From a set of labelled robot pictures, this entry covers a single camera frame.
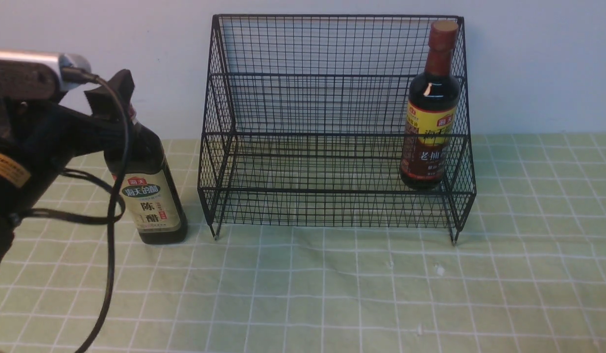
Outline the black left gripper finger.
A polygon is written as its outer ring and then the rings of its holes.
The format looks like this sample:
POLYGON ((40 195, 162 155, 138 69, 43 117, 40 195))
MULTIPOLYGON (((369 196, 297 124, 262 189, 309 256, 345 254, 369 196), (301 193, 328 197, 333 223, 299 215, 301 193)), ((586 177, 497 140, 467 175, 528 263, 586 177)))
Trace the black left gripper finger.
POLYGON ((135 132, 135 109, 131 103, 135 83, 129 69, 119 70, 106 83, 107 86, 86 90, 85 97, 92 110, 95 139, 104 148, 119 148, 124 145, 125 121, 135 132))

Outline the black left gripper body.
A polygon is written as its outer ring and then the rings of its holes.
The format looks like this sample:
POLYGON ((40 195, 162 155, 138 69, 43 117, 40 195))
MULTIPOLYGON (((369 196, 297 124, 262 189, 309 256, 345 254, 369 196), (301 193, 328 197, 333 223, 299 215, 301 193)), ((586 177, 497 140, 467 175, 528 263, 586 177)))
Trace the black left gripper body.
POLYGON ((67 167, 77 156, 115 149, 102 147, 93 128, 91 115, 57 102, 0 98, 0 266, 23 219, 46 218, 113 228, 117 221, 117 188, 67 167), (107 191, 111 196, 109 214, 92 216, 35 208, 59 175, 85 179, 107 191))

